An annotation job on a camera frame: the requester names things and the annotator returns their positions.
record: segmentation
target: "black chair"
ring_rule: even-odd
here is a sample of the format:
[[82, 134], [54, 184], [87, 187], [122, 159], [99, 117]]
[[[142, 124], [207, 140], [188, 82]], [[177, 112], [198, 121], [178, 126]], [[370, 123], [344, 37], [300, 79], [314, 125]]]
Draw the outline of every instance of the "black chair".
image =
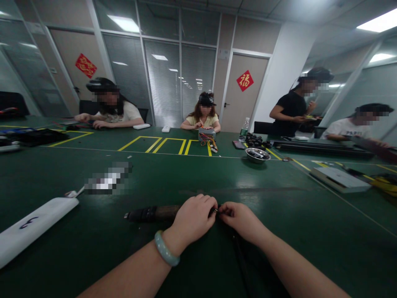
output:
[[[149, 109], [138, 108], [139, 113], [143, 121], [146, 123], [146, 118], [148, 117]], [[80, 101], [79, 113], [88, 113], [90, 115], [95, 115], [98, 112], [98, 103], [95, 101]]]
[[323, 133], [326, 131], [327, 127], [315, 126], [314, 127], [314, 138], [320, 139]]
[[21, 116], [30, 115], [24, 97], [19, 93], [0, 91], [0, 110], [6, 108], [17, 108]]
[[269, 135], [271, 132], [272, 125], [273, 125], [273, 123], [255, 121], [254, 122], [254, 133]]

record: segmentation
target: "bracelet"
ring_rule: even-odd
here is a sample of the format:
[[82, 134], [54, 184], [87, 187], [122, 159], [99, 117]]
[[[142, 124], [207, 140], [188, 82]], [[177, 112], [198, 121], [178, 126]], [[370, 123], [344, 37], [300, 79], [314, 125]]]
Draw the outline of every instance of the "bracelet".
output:
[[179, 264], [180, 257], [174, 256], [170, 250], [165, 246], [164, 240], [161, 237], [163, 233], [162, 230], [159, 230], [154, 235], [154, 242], [156, 244], [157, 250], [160, 253], [161, 257], [166, 261], [170, 266], [175, 267]]

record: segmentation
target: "black cap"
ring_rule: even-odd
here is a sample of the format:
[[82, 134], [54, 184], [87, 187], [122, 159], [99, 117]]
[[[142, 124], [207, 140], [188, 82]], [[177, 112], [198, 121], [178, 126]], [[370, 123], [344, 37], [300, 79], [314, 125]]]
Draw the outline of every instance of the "black cap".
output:
[[331, 73], [330, 70], [325, 69], [323, 67], [315, 67], [306, 74], [306, 76], [302, 77], [303, 79], [312, 79], [316, 80], [319, 83], [329, 83], [335, 76]]
[[200, 95], [198, 98], [198, 103], [202, 106], [216, 106], [214, 103], [214, 98], [212, 98], [208, 93]]
[[87, 83], [86, 87], [91, 92], [106, 92], [119, 90], [115, 83], [103, 77], [97, 77], [93, 80], [90, 80]]
[[373, 112], [378, 116], [384, 116], [393, 111], [393, 108], [383, 103], [368, 103], [356, 108], [357, 113]]

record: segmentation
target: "office room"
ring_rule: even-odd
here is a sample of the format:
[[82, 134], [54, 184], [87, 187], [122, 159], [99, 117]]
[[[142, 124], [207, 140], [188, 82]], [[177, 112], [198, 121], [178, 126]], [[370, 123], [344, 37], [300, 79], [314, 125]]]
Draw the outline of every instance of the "office room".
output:
[[4, 297], [396, 297], [395, 0], [2, 0]]

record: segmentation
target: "black t-shirt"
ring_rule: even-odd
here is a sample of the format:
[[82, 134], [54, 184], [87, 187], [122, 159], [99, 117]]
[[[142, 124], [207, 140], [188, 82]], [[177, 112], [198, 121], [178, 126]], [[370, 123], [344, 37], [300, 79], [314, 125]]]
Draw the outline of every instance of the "black t-shirt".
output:
[[[280, 98], [276, 105], [282, 106], [284, 108], [284, 110], [281, 111], [282, 114], [291, 117], [303, 116], [307, 110], [305, 98], [296, 94], [292, 90]], [[272, 126], [272, 134], [285, 137], [294, 137], [299, 126], [300, 123], [275, 120]]]

